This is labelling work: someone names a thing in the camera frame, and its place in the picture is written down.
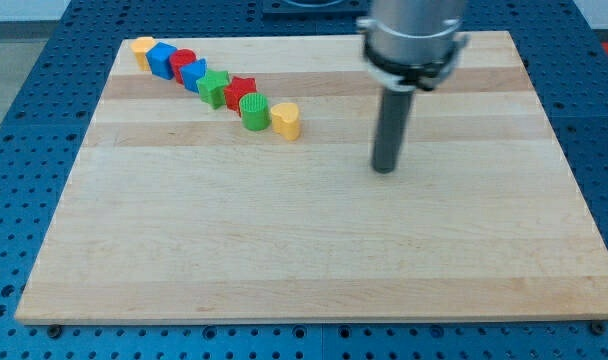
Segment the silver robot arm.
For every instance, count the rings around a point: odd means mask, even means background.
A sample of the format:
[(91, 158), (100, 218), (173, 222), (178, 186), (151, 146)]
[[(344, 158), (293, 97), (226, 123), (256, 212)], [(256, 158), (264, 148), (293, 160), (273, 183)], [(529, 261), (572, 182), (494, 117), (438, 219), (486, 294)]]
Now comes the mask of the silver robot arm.
[(448, 78), (468, 37), (466, 0), (373, 0), (356, 21), (371, 75), (396, 92), (431, 91)]

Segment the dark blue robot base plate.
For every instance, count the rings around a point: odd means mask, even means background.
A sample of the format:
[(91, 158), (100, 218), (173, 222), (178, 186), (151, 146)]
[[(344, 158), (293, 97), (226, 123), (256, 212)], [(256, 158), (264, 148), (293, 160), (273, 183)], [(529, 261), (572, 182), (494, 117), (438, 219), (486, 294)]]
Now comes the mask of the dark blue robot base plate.
[(263, 18), (300, 16), (360, 16), (370, 8), (370, 0), (262, 0)]

